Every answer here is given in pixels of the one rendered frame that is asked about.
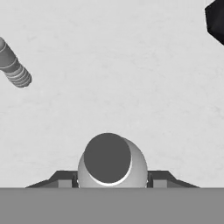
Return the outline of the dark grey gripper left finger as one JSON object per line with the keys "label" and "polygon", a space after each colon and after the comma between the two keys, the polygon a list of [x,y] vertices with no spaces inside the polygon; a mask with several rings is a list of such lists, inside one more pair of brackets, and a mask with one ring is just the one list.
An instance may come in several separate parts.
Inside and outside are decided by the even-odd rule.
{"label": "dark grey gripper left finger", "polygon": [[29,185],[29,188],[78,188],[77,171],[56,171],[49,179]]}

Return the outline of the black angular object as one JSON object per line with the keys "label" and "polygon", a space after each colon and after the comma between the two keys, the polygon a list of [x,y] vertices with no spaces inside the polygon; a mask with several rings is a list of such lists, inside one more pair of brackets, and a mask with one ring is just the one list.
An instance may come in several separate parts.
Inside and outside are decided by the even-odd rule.
{"label": "black angular object", "polygon": [[207,32],[224,46],[224,0],[214,0],[205,8]]}

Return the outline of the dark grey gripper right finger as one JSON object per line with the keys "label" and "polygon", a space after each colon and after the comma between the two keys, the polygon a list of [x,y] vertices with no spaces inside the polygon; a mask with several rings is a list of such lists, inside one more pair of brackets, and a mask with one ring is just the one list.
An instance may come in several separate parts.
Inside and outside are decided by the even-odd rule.
{"label": "dark grey gripper right finger", "polygon": [[176,179],[169,171],[148,171],[148,188],[197,188],[196,185]]}

